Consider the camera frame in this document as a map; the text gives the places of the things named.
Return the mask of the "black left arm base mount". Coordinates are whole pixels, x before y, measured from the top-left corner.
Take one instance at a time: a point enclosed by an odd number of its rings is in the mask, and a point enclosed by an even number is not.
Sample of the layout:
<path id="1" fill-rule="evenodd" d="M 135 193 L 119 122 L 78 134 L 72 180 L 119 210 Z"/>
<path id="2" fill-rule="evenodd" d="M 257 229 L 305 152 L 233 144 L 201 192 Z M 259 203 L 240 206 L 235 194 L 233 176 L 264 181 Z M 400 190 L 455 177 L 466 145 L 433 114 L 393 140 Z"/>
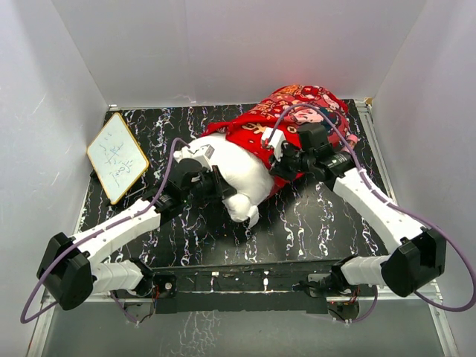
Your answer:
<path id="1" fill-rule="evenodd" d="M 177 278 L 172 274 L 156 274 L 152 279 L 152 298 L 159 299 L 174 298 L 177 293 Z"/>

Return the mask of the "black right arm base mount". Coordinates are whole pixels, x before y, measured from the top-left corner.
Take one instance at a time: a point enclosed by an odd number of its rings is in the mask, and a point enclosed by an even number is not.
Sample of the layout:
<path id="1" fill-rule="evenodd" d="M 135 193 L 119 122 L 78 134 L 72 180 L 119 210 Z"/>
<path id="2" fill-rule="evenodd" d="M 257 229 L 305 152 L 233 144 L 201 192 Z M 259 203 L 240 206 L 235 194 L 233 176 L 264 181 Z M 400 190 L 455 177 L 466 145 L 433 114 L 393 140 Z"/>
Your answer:
<path id="1" fill-rule="evenodd" d="M 371 288 L 351 286 L 332 274 L 311 273 L 292 285 L 293 292 L 304 292 L 311 298 L 344 297 L 351 301 L 365 295 L 371 296 Z"/>

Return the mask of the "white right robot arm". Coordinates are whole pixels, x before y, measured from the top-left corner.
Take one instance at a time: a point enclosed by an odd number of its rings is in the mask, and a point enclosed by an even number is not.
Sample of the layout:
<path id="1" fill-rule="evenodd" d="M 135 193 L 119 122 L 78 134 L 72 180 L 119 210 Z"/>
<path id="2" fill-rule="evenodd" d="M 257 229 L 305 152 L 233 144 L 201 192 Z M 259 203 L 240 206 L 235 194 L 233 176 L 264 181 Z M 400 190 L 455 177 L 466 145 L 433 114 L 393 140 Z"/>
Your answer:
<path id="1" fill-rule="evenodd" d="M 357 168 L 348 151 L 333 149 L 322 125 L 306 124 L 297 133 L 300 146 L 278 129 L 265 130 L 261 144 L 272 151 L 269 172 L 287 181 L 312 174 L 367 221 L 388 252 L 378 257 L 352 255 L 335 263 L 326 277 L 303 283 L 304 288 L 322 295 L 348 295 L 366 284 L 387 286 L 406 297 L 445 271 L 446 240 L 441 234 L 394 209 L 393 201 Z"/>

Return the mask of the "red patterned pillowcase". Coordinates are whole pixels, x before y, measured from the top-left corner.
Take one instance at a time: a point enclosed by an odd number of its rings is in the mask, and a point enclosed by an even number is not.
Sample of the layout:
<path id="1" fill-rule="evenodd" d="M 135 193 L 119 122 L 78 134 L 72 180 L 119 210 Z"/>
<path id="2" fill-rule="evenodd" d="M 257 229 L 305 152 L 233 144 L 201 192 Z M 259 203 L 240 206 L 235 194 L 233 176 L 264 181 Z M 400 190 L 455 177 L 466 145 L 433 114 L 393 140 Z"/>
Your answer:
<path id="1" fill-rule="evenodd" d="M 339 138 L 347 139 L 351 135 L 347 113 L 347 105 L 329 90 L 320 86 L 291 85 L 274 91 L 234 119 L 208 124 L 201 137 L 224 134 L 228 141 L 260 159 L 269 173 L 272 151 L 264 149 L 261 144 L 266 127 L 281 130 L 287 141 L 300 146 L 297 130 L 306 124 L 319 123 L 326 130 L 327 140 L 337 151 Z M 290 183 L 272 177 L 274 186 L 268 197 Z"/>

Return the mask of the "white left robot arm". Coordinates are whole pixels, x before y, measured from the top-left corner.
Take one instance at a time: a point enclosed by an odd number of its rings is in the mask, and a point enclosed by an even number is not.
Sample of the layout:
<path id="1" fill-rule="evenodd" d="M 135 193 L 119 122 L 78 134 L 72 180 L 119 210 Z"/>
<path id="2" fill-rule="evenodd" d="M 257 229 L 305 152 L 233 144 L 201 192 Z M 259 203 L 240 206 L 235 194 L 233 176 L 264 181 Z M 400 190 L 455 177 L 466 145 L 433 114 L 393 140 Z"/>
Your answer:
<path id="1" fill-rule="evenodd" d="M 130 207 L 105 222 L 72 237 L 50 238 L 36 276 L 64 310 L 81 305 L 90 295 L 128 290 L 138 297 L 153 288 L 152 271 L 139 259 L 105 263 L 114 251 L 140 235 L 158 230 L 176 218 L 184 206 L 222 201 L 236 193 L 225 168 L 206 167 L 184 159 L 157 190 L 140 196 Z"/>

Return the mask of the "white pillow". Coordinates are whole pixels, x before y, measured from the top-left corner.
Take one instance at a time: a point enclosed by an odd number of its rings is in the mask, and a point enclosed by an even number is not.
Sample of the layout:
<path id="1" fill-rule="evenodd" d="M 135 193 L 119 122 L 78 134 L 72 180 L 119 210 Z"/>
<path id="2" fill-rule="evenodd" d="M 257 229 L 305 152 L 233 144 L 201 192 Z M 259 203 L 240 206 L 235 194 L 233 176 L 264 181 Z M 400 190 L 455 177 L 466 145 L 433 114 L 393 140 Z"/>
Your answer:
<path id="1" fill-rule="evenodd" d="M 234 222 L 248 222 L 255 226 L 260 218 L 258 205 L 268 198 L 274 186 L 274 179 L 263 162 L 249 151 L 228 141 L 222 133 L 213 133 L 193 140 L 187 147 L 176 150 L 173 158 L 180 163 L 192 160 L 188 149 L 211 145 L 215 151 L 210 162 L 219 168 L 222 176 L 237 194 L 223 202 Z"/>

